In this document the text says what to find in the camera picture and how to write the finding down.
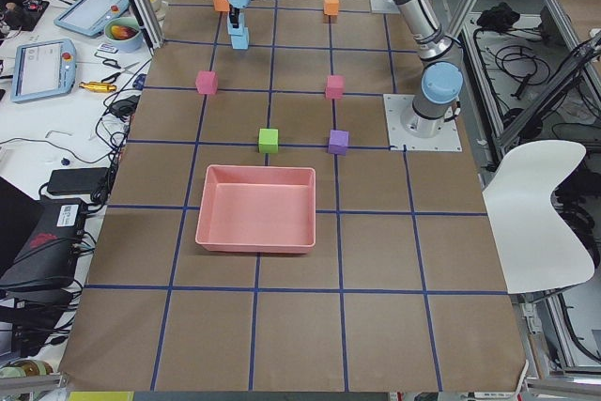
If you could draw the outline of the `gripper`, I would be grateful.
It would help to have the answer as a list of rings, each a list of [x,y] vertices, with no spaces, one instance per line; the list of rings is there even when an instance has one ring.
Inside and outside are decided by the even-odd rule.
[[[228,27],[230,29],[241,29],[240,9],[230,5]]]

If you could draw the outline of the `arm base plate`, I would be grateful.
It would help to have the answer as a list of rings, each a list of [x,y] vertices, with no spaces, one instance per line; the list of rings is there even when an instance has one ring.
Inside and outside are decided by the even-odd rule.
[[[384,94],[389,149],[394,151],[461,152],[455,112],[425,119],[413,109],[413,95]]]
[[[376,14],[399,14],[393,0],[370,0],[370,9]]]

